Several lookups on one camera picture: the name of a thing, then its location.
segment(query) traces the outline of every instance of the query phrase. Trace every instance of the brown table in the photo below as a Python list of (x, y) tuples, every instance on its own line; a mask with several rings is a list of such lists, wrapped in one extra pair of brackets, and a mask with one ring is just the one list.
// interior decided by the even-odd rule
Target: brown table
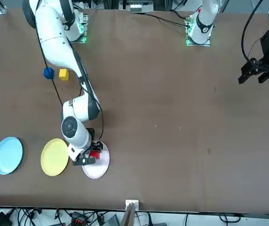
[[(173, 13), (157, 13), (181, 22)], [(104, 110), (108, 172), (97, 180), (69, 162), (57, 177), (40, 166), (60, 131), (61, 106), (42, 75), (35, 31), (21, 9), (0, 17), (0, 141), (20, 138), (21, 166), (0, 175), (0, 205), (269, 213), (269, 83), (239, 85), (247, 14), (219, 14), (212, 46), (186, 47), (184, 29), (126, 11), (99, 10), (87, 44), (74, 45)], [(257, 14), (246, 51), (269, 29)], [(252, 51), (261, 56), (260, 45)], [(76, 76), (55, 83), (66, 101)], [(100, 133), (101, 117), (86, 122)]]

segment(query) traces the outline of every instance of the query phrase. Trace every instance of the yellow plate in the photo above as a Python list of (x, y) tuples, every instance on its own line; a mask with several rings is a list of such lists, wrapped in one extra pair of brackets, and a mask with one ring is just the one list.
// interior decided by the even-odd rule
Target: yellow plate
[(45, 174), (57, 176), (67, 166), (68, 160), (67, 144), (55, 138), (50, 140), (42, 150), (40, 164)]

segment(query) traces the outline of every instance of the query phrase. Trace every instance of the black cable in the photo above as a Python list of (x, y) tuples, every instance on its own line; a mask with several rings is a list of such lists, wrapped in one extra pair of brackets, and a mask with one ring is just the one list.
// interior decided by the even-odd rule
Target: black cable
[(52, 83), (53, 83), (54, 89), (55, 89), (55, 91), (56, 91), (57, 97), (58, 97), (58, 99), (59, 99), (59, 102), (60, 102), (61, 106), (63, 106), (63, 102), (61, 101), (61, 98), (60, 98), (60, 96), (59, 96), (59, 93), (58, 93), (57, 87), (56, 87), (56, 85), (55, 85), (55, 83), (54, 83), (54, 80), (53, 80), (53, 79), (52, 79)]
[(102, 110), (102, 108), (101, 108), (101, 106), (100, 106), (100, 104), (99, 104), (99, 102), (96, 100), (96, 98), (94, 97), (94, 95), (93, 94), (91, 94), (90, 92), (88, 92), (86, 89), (84, 89), (83, 87), (82, 87), (82, 89), (83, 89), (83, 91), (85, 91), (87, 94), (89, 94), (90, 96), (91, 96), (91, 98), (96, 102), (96, 104), (99, 106), (99, 108), (100, 108), (100, 111), (101, 111), (101, 117), (102, 117), (102, 131), (101, 131), (101, 135), (99, 136), (99, 138), (98, 139), (95, 139), (95, 140), (100, 140), (101, 138), (102, 138), (102, 135), (103, 135), (103, 132), (104, 132), (104, 118), (103, 118), (103, 110)]
[(228, 223), (238, 223), (241, 220), (241, 216), (238, 215), (238, 219), (237, 220), (228, 220), (227, 215), (225, 213), (219, 213), (219, 219), (223, 222), (226, 223), (226, 226), (228, 226)]
[(148, 214), (148, 226), (153, 226), (151, 215), (149, 212), (147, 212), (147, 214)]
[[(108, 213), (108, 211), (106, 211), (105, 213), (100, 214), (99, 216), (102, 217), (103, 215), (105, 215), (106, 213)], [(93, 220), (88, 226), (92, 226), (93, 223), (96, 221), (97, 219)]]
[(198, 7), (195, 12), (197, 12), (201, 7), (202, 7), (202, 5), (200, 7)]
[(167, 19), (161, 18), (161, 17), (159, 17), (159, 16), (155, 16), (155, 15), (152, 15), (152, 14), (144, 14), (144, 15), (146, 15), (146, 16), (152, 16), (152, 17), (155, 17), (155, 18), (157, 18), (157, 19), (166, 21), (166, 22), (168, 22), (168, 23), (171, 23), (171, 24), (174, 24), (174, 25), (177, 25), (177, 26), (180, 26), (180, 27), (190, 27), (189, 25), (180, 24), (180, 23), (177, 23), (177, 22), (174, 22), (174, 21), (171, 21), (171, 20), (167, 20)]
[(77, 7), (76, 9), (83, 9), (80, 6), (76, 5), (75, 3), (73, 3), (73, 7)]
[(176, 10), (173, 10), (173, 12), (174, 12), (180, 19), (183, 19), (183, 20), (186, 19), (186, 17), (181, 16)]
[(174, 8), (173, 11), (175, 11), (177, 8), (179, 8), (179, 6), (183, 3), (183, 6), (187, 3), (188, 0), (182, 0), (178, 5), (177, 7)]
[(81, 91), (82, 91), (82, 86), (80, 85), (80, 91), (79, 91), (79, 95), (78, 96), (81, 96)]
[(64, 210), (70, 217), (72, 217), (72, 213), (69, 213), (67, 210)]
[(252, 45), (252, 47), (251, 47), (251, 50), (248, 52), (248, 54), (247, 54), (247, 57), (250, 55), (250, 53), (251, 53), (251, 51), (252, 51), (252, 49), (253, 49), (253, 46), (256, 44), (256, 42), (257, 41), (259, 41), (261, 38), (258, 38), (254, 43), (253, 43), (253, 45)]
[(23, 209), (23, 212), (24, 214), (26, 214), (26, 220), (25, 220), (25, 223), (24, 223), (24, 226), (26, 226), (26, 222), (28, 219), (30, 219), (30, 224), (32, 224), (33, 226), (36, 226), (35, 223), (33, 222), (33, 216), (31, 216), (31, 214), (35, 211), (36, 209), (33, 209), (30, 213), (28, 212), (29, 210), (24, 210)]
[(59, 216), (59, 209), (56, 209), (56, 213), (55, 213), (55, 219), (58, 218), (59, 223), (63, 226), (63, 223), (61, 222), (60, 216)]
[(136, 216), (138, 217), (139, 225), (141, 226), (140, 218), (137, 212), (135, 212)]
[(181, 16), (176, 10), (177, 8), (179, 8), (179, 6), (183, 3), (183, 6), (187, 3), (188, 0), (182, 0), (178, 5), (177, 7), (175, 7), (172, 11), (180, 18), (180, 19), (183, 19), (185, 20), (186, 18)]
[(189, 216), (189, 214), (187, 214), (187, 216), (186, 216), (186, 220), (185, 220), (185, 225), (184, 226), (187, 226), (188, 216)]
[[(39, 5), (40, 5), (40, 1), (41, 1), (41, 0), (39, 0), (39, 1), (37, 2), (36, 10), (38, 9), (38, 7), (39, 7)], [(44, 52), (42, 51), (42, 47), (41, 47), (41, 44), (40, 44), (40, 37), (39, 37), (39, 33), (38, 33), (37, 29), (36, 29), (36, 36), (37, 36), (37, 40), (38, 40), (38, 42), (39, 42), (39, 46), (40, 46), (40, 50), (41, 50), (41, 54), (42, 54), (42, 57), (43, 57), (43, 59), (44, 59), (44, 63), (45, 63), (46, 69), (47, 69), (47, 71), (48, 71), (49, 77), (51, 77), (51, 75), (50, 75), (50, 71), (49, 71), (49, 67), (48, 67), (47, 62), (46, 62), (45, 54), (44, 54)], [(52, 79), (52, 83), (53, 83), (54, 89), (55, 89), (55, 91), (56, 91), (57, 97), (58, 97), (58, 99), (59, 99), (59, 102), (60, 102), (61, 106), (63, 106), (63, 102), (61, 101), (61, 98), (60, 98), (60, 96), (59, 96), (59, 93), (58, 93), (58, 91), (57, 91), (57, 87), (56, 87), (56, 85), (55, 85), (53, 79)]]
[(263, 66), (259, 66), (259, 65), (256, 65), (254, 62), (252, 62), (248, 57), (247, 55), (245, 54), (245, 51), (244, 51), (244, 36), (245, 36), (245, 32), (246, 32), (246, 29), (247, 29), (247, 26), (249, 25), (253, 15), (255, 14), (255, 12), (257, 11), (258, 7), (261, 5), (261, 3), (263, 2), (263, 0), (260, 0), (258, 2), (258, 4), (256, 5), (256, 7), (253, 9), (252, 13), (250, 14), (245, 26), (244, 26), (244, 29), (243, 29), (243, 32), (242, 32), (242, 38), (241, 38), (241, 50), (242, 50), (242, 54), (244, 56), (244, 58), (247, 60), (247, 62), (249, 64), (251, 64), (253, 67), (255, 68), (258, 68), (258, 69), (262, 69), (262, 70), (265, 70), (267, 71), (269, 68), (266, 66), (266, 67), (263, 67)]

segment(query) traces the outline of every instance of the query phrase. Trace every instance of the floor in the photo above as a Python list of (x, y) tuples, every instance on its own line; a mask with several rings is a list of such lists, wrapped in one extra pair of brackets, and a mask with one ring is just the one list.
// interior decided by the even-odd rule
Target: floor
[[(0, 209), (0, 212), (5, 214), (10, 211), (10, 209)], [(14, 211), (10, 217), (10, 220), (13, 222), (13, 225), (17, 225), (17, 214), (18, 211)], [(59, 211), (60, 220), (62, 223), (70, 224), (71, 218), (63, 211)], [(104, 221), (106, 222), (112, 216), (117, 215), (119, 222), (123, 218), (123, 212), (108, 212), (104, 215)], [(144, 226), (148, 224), (148, 215), (147, 213), (138, 212), (138, 217), (135, 218), (134, 226)], [(186, 214), (169, 214), (169, 213), (151, 213), (150, 214), (153, 224), (157, 223), (166, 223), (167, 226), (185, 226)], [(43, 210), (42, 213), (35, 214), (33, 222), (36, 226), (51, 226), (59, 224), (58, 219), (55, 218), (55, 210)], [(228, 217), (228, 221), (237, 220), (238, 218)], [(22, 220), (21, 225), (25, 224), (25, 218)], [(98, 226), (98, 222), (94, 222), (91, 226)], [(187, 226), (224, 226), (218, 216), (206, 216), (206, 215), (188, 215)], [(262, 218), (241, 218), (238, 223), (232, 224), (233, 226), (267, 226), (269, 225), (269, 219)]]

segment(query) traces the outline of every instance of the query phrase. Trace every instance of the blue plate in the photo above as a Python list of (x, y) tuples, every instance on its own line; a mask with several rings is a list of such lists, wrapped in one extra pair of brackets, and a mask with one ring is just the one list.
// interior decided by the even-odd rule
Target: blue plate
[(16, 137), (8, 137), (0, 142), (0, 174), (12, 173), (22, 158), (23, 146)]

